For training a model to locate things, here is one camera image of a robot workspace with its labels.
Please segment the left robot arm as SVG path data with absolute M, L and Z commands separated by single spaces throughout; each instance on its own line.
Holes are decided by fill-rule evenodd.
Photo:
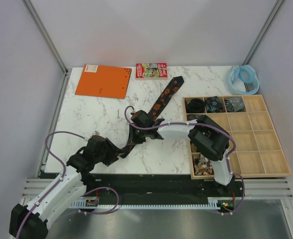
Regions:
M 94 166 L 100 162 L 111 165 L 119 153 L 109 139 L 93 135 L 44 191 L 27 205 L 17 204 L 12 209 L 9 234 L 16 239 L 46 238 L 52 224 L 73 202 L 95 193 L 96 183 L 90 174 Z

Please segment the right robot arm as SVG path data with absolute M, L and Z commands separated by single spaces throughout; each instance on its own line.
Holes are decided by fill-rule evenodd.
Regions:
M 189 121 L 169 121 L 151 119 L 145 111 L 135 112 L 128 121 L 129 138 L 124 148 L 116 147 L 106 139 L 109 156 L 106 165 L 110 165 L 118 157 L 125 158 L 132 148 L 150 139 L 186 139 L 195 145 L 200 154 L 210 161 L 214 171 L 215 190 L 221 196 L 233 190 L 232 173 L 229 165 L 229 133 L 206 115 Z

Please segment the black orange floral tie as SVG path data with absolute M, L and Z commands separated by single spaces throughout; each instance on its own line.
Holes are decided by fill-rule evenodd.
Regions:
M 155 101 L 154 105 L 151 107 L 149 112 L 147 112 L 148 117 L 151 117 L 153 121 L 159 119 L 158 116 L 161 114 L 161 112 L 164 110 L 164 108 L 167 106 L 169 101 L 171 100 L 172 96 L 179 90 L 179 88 L 183 85 L 184 79 L 182 76 L 174 77 L 166 86 L 166 88 L 163 90 L 163 92 L 160 94 L 158 99 Z M 129 122 L 129 126 L 135 127 L 140 130 L 146 130 L 146 128 L 138 127 L 136 126 L 131 120 Z M 125 158 L 135 147 L 136 145 L 128 145 L 128 141 L 126 143 L 126 146 L 122 148 L 119 151 L 119 155 L 121 155 L 122 158 Z

